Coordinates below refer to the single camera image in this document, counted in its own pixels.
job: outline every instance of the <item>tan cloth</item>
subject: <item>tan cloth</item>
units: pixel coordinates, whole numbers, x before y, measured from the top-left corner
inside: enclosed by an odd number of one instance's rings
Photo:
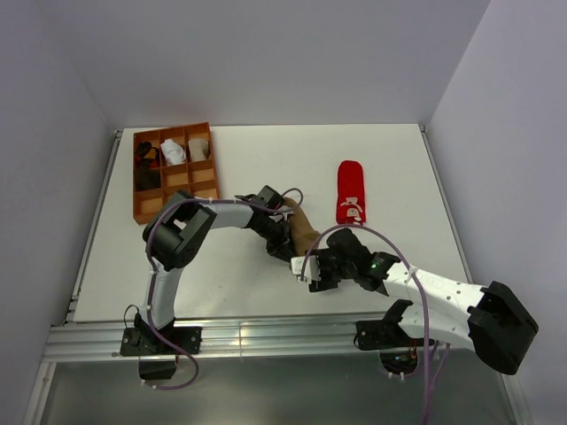
[[[297,206],[295,202],[290,197],[283,197],[283,204],[291,208]],[[298,255],[305,255],[309,247],[315,241],[315,239],[320,235],[319,232],[314,230],[309,223],[309,219],[299,207],[289,218],[291,238],[293,239],[293,244],[295,245],[295,250]]]

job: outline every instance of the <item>white table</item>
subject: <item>white table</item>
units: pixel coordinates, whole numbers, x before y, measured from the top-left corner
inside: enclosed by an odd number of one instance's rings
[[[143,226],[132,217],[132,142],[124,130],[84,270],[74,320],[119,321],[144,299],[149,266]],[[265,184],[300,187],[313,226],[335,223],[337,169],[353,159],[364,168],[367,226],[389,236],[414,265],[466,281],[419,127],[405,125],[213,127],[221,195],[249,194]],[[372,251],[386,250],[366,232]],[[178,318],[283,316],[385,311],[391,299],[353,282],[311,294],[287,265],[270,258],[251,230],[209,233],[185,269],[175,301]]]

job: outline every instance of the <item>red fabric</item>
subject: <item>red fabric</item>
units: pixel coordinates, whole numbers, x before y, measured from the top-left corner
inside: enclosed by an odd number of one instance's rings
[[[341,162],[338,167],[337,192],[337,223],[366,222],[364,174],[360,163]]]

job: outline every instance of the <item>brown compartment box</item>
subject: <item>brown compartment box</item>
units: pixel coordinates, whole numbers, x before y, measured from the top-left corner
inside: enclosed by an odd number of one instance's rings
[[[208,159],[204,161],[190,162],[187,142],[196,138],[206,139],[209,142],[210,153]],[[160,148],[160,145],[166,139],[173,139],[174,142],[185,149],[187,160],[184,164],[176,166],[167,164]],[[134,156],[141,142],[150,142],[152,146],[159,149],[160,167],[151,170],[159,172],[160,187],[158,189],[137,190],[136,180],[134,180],[134,220],[136,220],[136,223],[149,223],[177,190],[188,190],[194,197],[212,197],[215,199],[221,197],[214,161],[214,144],[208,122],[135,133],[134,151],[132,152],[134,178],[136,178]]]

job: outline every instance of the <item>gray wall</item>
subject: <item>gray wall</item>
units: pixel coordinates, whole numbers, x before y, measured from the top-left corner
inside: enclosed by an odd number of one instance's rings
[[[489,0],[38,0],[111,122],[427,122]]]
[[[540,324],[520,369],[536,423],[567,417],[567,2],[492,2],[431,121],[473,276]]]
[[[35,3],[0,2],[0,423],[19,423],[66,311],[111,133]]]

